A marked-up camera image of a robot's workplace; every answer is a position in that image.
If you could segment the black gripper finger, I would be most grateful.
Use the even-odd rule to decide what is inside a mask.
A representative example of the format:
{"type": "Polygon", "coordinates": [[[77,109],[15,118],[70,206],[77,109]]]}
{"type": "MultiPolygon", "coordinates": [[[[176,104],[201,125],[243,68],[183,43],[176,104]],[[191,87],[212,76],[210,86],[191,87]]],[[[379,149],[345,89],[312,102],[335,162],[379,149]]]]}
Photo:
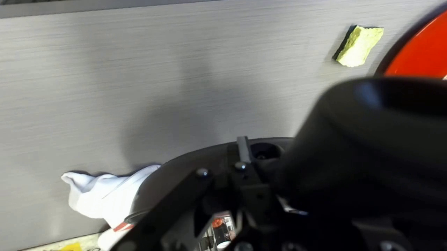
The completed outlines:
{"type": "Polygon", "coordinates": [[[194,210],[212,182],[214,171],[207,167],[157,169],[138,188],[124,217],[133,227],[112,251],[193,251],[198,235],[194,210]]]}

